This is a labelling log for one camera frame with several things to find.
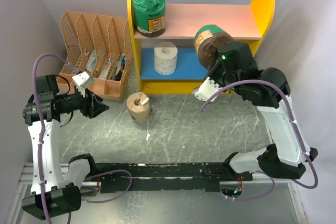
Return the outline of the brown green paper roll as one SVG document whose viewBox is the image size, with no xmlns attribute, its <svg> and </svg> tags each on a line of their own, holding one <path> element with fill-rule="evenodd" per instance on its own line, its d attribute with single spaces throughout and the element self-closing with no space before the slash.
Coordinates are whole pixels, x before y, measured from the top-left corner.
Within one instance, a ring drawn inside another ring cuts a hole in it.
<svg viewBox="0 0 336 224">
<path fill-rule="evenodd" d="M 234 41 L 230 34 L 217 25 L 201 27 L 194 37 L 194 48 L 199 63 L 210 70 L 216 62 L 217 48 Z"/>
</svg>

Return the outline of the white dotted toilet paper roll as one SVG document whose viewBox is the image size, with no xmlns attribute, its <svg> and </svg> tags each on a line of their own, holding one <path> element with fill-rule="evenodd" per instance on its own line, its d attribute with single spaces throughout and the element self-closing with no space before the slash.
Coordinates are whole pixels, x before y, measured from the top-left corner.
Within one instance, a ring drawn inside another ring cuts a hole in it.
<svg viewBox="0 0 336 224">
<path fill-rule="evenodd" d="M 171 75 L 176 70 L 178 49 L 172 43 L 163 41 L 154 47 L 154 69 L 162 75 Z"/>
</svg>

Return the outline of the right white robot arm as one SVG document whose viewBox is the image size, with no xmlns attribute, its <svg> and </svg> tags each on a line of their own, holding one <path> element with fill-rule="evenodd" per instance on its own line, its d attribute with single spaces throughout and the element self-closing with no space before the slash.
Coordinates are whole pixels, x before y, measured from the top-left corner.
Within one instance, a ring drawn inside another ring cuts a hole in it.
<svg viewBox="0 0 336 224">
<path fill-rule="evenodd" d="M 261 113 L 273 139 L 261 150 L 230 155 L 223 176 L 233 181 L 241 173 L 260 170 L 272 178 L 301 178 L 306 171 L 304 163 L 313 161 L 318 151 L 301 135 L 285 74 L 274 67 L 260 70 L 249 46 L 240 41 L 220 45 L 214 57 L 204 83 L 214 85 L 215 90 L 206 100 L 210 102 L 219 93 L 233 89 Z"/>
</svg>

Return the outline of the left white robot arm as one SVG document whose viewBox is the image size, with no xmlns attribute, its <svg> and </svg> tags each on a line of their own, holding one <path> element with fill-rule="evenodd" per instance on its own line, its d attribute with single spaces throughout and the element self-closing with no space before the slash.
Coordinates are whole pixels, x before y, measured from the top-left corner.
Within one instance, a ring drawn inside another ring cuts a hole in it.
<svg viewBox="0 0 336 224">
<path fill-rule="evenodd" d="M 61 171 L 59 138 L 62 114 L 80 111 L 95 118 L 109 106 L 88 88 L 94 82 L 86 72 L 72 77 L 75 91 L 60 94 L 56 75 L 34 78 L 34 93 L 23 110 L 33 147 L 31 195 L 22 200 L 22 208 L 39 220 L 79 210 L 80 187 L 97 178 L 98 168 L 90 154 L 70 159 L 65 174 Z"/>
</svg>

